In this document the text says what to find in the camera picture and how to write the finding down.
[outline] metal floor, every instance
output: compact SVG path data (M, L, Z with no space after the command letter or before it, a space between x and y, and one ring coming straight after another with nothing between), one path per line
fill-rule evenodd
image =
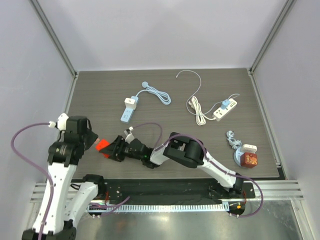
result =
M278 177L275 160L266 134L265 126L254 95L247 70L199 69L202 86L196 94L203 112L216 102L239 93L238 105L221 121L207 121L198 126L195 116L186 110L186 100L199 86L198 77L191 72L179 70L93 71L80 72L69 108L70 115L87 116L93 131L99 137L112 142L124 130L146 122L157 122L163 127L162 141L171 132L190 134L200 139L211 155L227 168L248 177ZM172 102L163 105L153 94L143 92L128 124L120 121L125 110L125 98L136 95L141 83L168 92ZM226 132L233 130L235 138L244 144L258 148L258 166L241 168L233 160L234 151L227 142ZM159 136L157 126L137 128L134 136L153 147ZM116 162L106 159L92 147L80 160L74 178L86 174L98 174L106 179L158 179L158 178L207 178L205 172L186 168L174 161L167 161L157 169L146 168L134 159Z
M247 202L244 214L259 202ZM83 215L76 240L302 240L290 201L266 201L252 217L226 212Z

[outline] black cable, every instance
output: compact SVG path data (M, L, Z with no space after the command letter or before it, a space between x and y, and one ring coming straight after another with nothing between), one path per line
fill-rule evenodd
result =
M72 187L74 190L79 190L80 189L80 185L74 184L74 183L71 183L70 187Z

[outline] extension cord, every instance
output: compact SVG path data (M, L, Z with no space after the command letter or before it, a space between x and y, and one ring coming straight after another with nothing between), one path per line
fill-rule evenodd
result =
M218 122L221 119L223 119L228 113L230 113L231 110L234 109L238 104L233 98L230 98L229 100L230 100L230 104L225 109L222 109L221 107L219 107L217 110L213 112L212 117L214 117L215 120L217 120Z

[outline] reflective metal surface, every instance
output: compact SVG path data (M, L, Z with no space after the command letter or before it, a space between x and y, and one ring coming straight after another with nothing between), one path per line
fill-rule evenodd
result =
M244 214L257 209L248 202ZM302 240L290 201L267 201L252 217L225 212L120 213L84 215L76 240Z

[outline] blue power strip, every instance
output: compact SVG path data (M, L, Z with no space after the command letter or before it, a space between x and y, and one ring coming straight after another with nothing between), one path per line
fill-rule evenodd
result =
M138 100L139 98L137 96L131 96L131 99L134 99L136 104L138 104ZM132 115L134 114L134 109L133 108L130 108L130 107L126 107L122 116L121 116L121 122L125 123L125 124L128 124Z

